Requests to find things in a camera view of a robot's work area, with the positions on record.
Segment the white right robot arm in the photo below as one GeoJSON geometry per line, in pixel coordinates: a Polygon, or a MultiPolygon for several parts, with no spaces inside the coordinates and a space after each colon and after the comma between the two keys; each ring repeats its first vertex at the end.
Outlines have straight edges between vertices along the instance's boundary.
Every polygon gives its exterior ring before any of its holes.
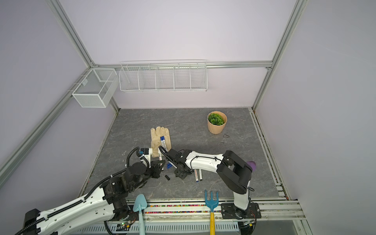
{"type": "Polygon", "coordinates": [[[193,150],[166,151],[159,147],[165,158],[175,167],[174,174],[180,179],[205,170],[217,173],[225,185],[234,193],[233,203],[221,204],[224,219],[259,219],[259,205],[251,202],[249,192],[252,173],[256,168],[254,162],[246,162],[234,152],[227,150],[223,154],[203,154],[193,150]]]}

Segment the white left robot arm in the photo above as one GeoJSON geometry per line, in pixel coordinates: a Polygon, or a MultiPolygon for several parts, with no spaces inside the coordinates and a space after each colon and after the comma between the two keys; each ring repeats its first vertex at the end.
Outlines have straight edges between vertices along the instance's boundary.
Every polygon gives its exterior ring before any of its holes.
{"type": "Polygon", "coordinates": [[[110,175],[87,194],[62,206],[40,211],[33,209],[24,217],[19,235],[68,235],[98,222],[128,220],[134,217],[127,196],[143,187],[150,178],[159,178],[165,161],[142,162],[110,175]]]}

